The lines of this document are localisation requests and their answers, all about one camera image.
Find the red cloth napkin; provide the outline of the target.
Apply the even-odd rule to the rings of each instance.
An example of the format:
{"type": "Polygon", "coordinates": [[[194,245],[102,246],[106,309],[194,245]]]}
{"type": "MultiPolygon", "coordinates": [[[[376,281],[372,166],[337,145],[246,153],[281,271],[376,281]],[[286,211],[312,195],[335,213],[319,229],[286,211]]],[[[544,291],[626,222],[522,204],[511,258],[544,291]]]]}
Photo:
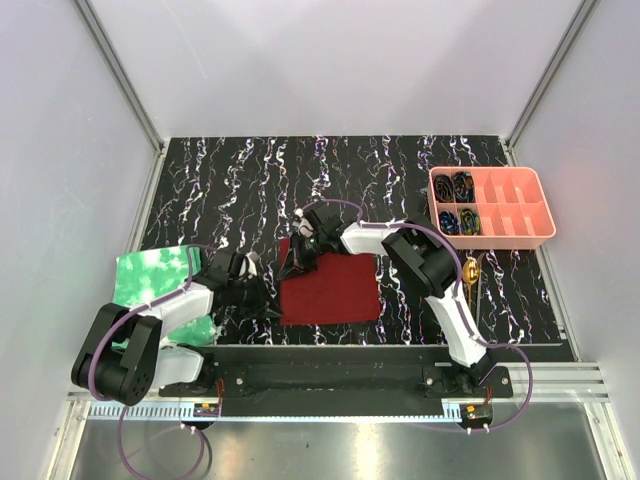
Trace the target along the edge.
{"type": "Polygon", "coordinates": [[[376,261],[370,254],[327,253],[318,268],[280,283],[280,323],[337,325],[376,320],[381,313],[376,261]]]}

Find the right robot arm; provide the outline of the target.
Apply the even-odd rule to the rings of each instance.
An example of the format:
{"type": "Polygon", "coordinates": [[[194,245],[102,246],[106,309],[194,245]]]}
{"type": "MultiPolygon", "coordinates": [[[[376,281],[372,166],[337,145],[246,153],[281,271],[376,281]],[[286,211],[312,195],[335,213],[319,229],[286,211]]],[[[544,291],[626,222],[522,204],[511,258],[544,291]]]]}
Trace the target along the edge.
{"type": "Polygon", "coordinates": [[[319,259],[329,253],[388,257],[401,284],[425,299],[435,314],[457,367],[457,390],[472,397],[488,387],[495,361],[461,294],[460,259],[426,215],[389,222],[364,221],[360,216],[344,220],[331,213],[326,202],[317,202],[296,211],[293,227],[280,280],[316,270],[319,259]]]}

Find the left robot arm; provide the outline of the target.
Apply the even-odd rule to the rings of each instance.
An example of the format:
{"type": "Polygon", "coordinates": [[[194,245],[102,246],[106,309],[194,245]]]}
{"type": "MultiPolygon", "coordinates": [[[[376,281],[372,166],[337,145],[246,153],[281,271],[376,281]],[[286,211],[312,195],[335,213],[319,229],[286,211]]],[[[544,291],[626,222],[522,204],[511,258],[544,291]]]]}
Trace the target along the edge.
{"type": "Polygon", "coordinates": [[[190,321],[234,308],[249,318],[278,319],[282,311],[251,252],[216,252],[199,271],[186,247],[188,274],[174,291],[134,307],[107,303],[97,312],[71,368],[73,385],[98,401],[138,404],[152,389],[182,384],[196,396],[215,386],[216,372],[194,346],[161,345],[190,321]]]}

